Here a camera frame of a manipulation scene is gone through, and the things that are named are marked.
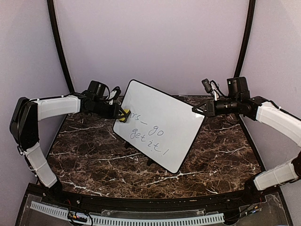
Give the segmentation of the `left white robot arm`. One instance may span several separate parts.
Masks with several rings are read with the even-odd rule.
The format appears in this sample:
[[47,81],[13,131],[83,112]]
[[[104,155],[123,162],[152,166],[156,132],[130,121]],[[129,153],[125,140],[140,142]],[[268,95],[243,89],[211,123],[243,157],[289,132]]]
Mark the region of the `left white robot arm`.
[[123,109],[117,102],[121,94],[120,87],[108,90],[108,86],[98,81],[91,81],[88,89],[82,93],[71,93],[59,97],[18,99],[9,130],[13,136],[19,154],[24,156],[29,169],[48,190],[48,198],[56,205],[66,202],[62,184],[51,170],[40,147],[39,127],[41,120],[74,113],[94,113],[105,119],[126,122],[130,110]]

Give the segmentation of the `white whiteboard black frame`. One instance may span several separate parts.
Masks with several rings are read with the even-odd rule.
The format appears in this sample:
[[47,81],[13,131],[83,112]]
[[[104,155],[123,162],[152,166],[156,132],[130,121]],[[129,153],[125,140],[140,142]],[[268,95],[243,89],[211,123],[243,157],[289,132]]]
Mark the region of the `white whiteboard black frame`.
[[136,80],[126,89],[121,107],[126,122],[116,120],[113,132],[138,151],[175,174],[183,164],[205,116],[192,105]]

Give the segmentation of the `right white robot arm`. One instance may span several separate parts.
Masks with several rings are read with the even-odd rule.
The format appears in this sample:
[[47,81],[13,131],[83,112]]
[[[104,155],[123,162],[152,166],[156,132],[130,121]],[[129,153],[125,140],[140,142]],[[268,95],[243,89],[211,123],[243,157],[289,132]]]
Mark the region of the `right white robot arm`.
[[[236,113],[268,125],[290,138],[297,146],[301,145],[300,118],[283,110],[271,100],[260,96],[250,97],[245,77],[227,79],[229,91],[227,96],[220,92],[215,81],[204,79],[202,84],[212,97],[194,106],[192,108],[194,113],[206,117]],[[258,200],[264,190],[293,183],[300,178],[301,156],[297,155],[283,164],[248,179],[244,184],[244,190],[240,193],[240,200],[244,204],[250,204],[253,200]]]

